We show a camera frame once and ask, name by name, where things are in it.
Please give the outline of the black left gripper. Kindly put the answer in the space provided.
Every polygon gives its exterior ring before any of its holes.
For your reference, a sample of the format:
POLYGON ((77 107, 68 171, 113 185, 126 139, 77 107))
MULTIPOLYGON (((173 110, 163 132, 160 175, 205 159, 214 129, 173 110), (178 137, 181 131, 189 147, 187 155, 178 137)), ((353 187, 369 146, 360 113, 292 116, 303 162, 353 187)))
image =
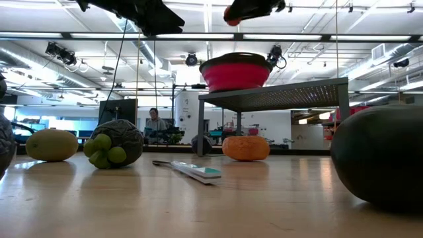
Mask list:
POLYGON ((170 10, 162 0, 83 0, 83 11, 91 5, 99 7, 118 18, 132 20, 143 35, 182 33, 185 21, 170 10))

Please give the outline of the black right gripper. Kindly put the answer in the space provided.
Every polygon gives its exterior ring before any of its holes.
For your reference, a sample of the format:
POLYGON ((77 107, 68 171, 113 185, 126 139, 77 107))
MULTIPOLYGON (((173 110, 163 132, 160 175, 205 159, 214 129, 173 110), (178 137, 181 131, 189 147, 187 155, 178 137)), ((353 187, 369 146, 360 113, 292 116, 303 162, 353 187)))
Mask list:
POLYGON ((263 17, 286 8, 285 0, 234 0, 224 13, 224 21, 263 17))

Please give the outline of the red bowl with grey rim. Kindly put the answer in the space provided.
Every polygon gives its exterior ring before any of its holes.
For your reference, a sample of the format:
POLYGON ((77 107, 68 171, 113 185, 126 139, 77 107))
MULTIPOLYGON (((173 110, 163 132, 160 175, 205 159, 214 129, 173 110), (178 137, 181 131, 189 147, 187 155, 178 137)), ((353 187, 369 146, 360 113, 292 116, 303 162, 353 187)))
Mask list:
POLYGON ((224 54, 199 67, 210 93, 261 88, 272 70, 263 56, 244 52, 224 54))

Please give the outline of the large wrinkled orange fruit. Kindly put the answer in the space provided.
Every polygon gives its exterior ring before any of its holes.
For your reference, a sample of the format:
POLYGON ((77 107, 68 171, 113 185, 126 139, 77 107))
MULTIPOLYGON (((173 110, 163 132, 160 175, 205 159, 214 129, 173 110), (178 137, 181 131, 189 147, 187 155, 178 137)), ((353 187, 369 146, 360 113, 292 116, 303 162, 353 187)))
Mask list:
POLYGON ((259 161, 269 156, 270 146, 260 136, 231 136, 223 141, 222 151, 236 161, 259 161))

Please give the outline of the dark purple textured cabbage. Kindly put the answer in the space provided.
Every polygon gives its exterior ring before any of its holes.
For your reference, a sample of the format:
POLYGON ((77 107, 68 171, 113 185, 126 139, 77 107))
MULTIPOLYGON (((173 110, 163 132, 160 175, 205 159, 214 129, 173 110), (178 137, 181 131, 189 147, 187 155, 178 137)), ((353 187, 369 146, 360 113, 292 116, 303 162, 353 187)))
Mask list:
POLYGON ((11 123, 0 114, 0 180, 3 178, 16 152, 11 123))

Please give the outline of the dark green watermelon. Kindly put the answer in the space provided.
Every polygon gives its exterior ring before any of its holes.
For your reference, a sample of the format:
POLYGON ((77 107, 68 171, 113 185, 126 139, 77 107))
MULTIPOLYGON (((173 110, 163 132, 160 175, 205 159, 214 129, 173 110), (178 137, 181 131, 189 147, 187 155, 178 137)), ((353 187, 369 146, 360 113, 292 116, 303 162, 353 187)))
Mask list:
POLYGON ((354 196, 423 213, 423 106, 373 106, 349 116, 334 133, 330 155, 354 196))

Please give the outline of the grey perforated metal shelf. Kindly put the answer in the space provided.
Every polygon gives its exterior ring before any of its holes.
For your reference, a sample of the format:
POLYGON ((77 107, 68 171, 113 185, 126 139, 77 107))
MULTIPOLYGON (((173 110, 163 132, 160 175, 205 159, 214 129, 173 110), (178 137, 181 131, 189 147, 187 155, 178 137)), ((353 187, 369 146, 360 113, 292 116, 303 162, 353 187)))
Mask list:
POLYGON ((322 108, 337 106, 342 120, 350 116, 348 78, 325 79, 200 95, 197 155, 204 156, 204 104, 210 103, 237 113, 236 134, 241 135, 243 112, 322 108))

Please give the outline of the white round column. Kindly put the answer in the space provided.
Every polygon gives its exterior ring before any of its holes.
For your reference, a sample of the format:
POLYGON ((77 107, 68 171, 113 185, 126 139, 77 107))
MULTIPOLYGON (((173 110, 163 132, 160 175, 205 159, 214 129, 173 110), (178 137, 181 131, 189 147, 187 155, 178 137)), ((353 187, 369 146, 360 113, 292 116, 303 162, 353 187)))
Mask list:
POLYGON ((181 143, 187 144, 198 134, 199 92, 183 91, 175 98, 176 127, 184 132, 181 143))

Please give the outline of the black monitor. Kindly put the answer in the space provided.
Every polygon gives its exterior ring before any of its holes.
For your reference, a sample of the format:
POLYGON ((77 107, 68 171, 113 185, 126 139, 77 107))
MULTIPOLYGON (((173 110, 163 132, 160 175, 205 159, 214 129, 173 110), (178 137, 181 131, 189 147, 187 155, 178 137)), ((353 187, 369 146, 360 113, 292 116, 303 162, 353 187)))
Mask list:
POLYGON ((112 120, 128 120, 137 122, 137 99, 105 100, 100 102, 98 124, 112 120))

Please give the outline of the person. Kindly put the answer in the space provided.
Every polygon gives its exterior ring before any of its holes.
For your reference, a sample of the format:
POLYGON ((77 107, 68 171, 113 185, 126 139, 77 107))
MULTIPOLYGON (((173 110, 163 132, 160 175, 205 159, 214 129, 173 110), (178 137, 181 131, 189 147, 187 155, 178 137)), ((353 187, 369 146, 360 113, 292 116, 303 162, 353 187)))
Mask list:
POLYGON ((162 131, 167 129, 165 121, 159 117, 159 112, 156 108, 149 110, 150 119, 146 122, 145 129, 162 131))

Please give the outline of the green grape bunch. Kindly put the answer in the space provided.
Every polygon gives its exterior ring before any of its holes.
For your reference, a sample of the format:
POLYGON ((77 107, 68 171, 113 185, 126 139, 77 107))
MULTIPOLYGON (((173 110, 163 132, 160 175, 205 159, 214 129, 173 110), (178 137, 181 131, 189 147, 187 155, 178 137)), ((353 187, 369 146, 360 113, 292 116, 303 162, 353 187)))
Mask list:
POLYGON ((88 139, 83 147, 83 153, 90 164, 98 169, 122 167, 128 156, 123 147, 112 145, 112 139, 106 134, 98 134, 88 139))

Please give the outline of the white teal flat utensil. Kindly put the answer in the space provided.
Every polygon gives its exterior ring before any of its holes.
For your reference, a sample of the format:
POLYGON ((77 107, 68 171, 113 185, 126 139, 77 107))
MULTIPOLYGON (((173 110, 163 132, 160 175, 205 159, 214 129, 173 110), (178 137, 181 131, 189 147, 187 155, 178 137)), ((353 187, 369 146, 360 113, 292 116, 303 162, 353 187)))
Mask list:
POLYGON ((221 171, 209 167, 201 167, 181 161, 152 161, 156 166, 168 166, 202 184, 213 184, 221 180, 221 171))

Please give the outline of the black overhead frame bar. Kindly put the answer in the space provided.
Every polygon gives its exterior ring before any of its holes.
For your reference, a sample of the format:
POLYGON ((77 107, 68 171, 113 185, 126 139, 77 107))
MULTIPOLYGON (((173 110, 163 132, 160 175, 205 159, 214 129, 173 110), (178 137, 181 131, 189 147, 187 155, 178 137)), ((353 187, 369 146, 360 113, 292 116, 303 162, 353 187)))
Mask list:
POLYGON ((316 43, 396 43, 423 44, 423 35, 382 34, 259 34, 182 33, 144 36, 136 32, 17 32, 0 31, 0 40, 80 40, 80 41, 218 41, 218 42, 316 42, 316 43))

